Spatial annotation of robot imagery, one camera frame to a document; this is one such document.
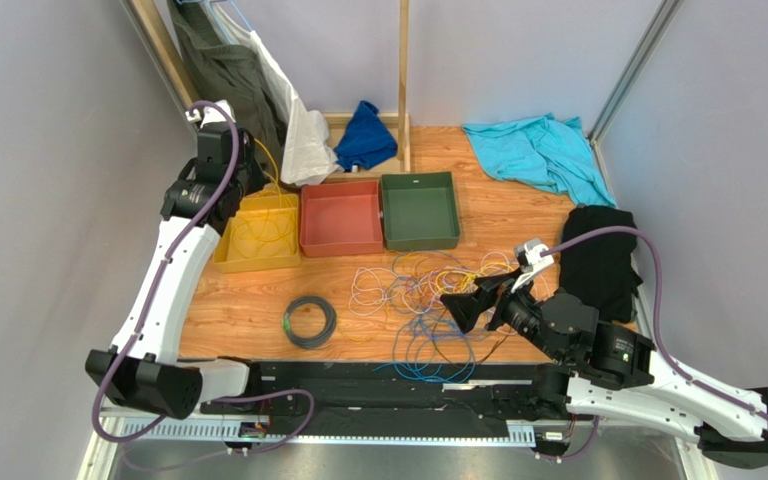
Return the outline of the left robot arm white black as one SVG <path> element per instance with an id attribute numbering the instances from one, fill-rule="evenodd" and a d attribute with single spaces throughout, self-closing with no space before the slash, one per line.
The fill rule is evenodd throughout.
<path id="1" fill-rule="evenodd" d="M 254 151 L 242 127 L 210 123 L 198 131 L 196 156 L 164 194 L 156 249 L 130 314 L 111 345 L 90 351 L 85 362 L 112 403 L 182 420 L 204 402 L 245 391 L 247 362 L 181 362 L 178 354 L 207 261 L 242 198 L 266 185 Z"/>

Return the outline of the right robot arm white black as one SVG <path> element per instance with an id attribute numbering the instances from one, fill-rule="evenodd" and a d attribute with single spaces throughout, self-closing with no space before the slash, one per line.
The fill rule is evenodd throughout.
<path id="1" fill-rule="evenodd" d="M 682 376 L 651 339 L 600 320 L 562 289 L 538 300 L 516 287 L 516 276 L 482 277 L 473 292 L 440 301 L 462 332 L 490 310 L 486 330 L 507 325 L 549 357 L 521 402 L 528 419 L 615 418 L 694 443 L 722 465 L 768 466 L 768 387 L 704 388 L 702 375 Z"/>

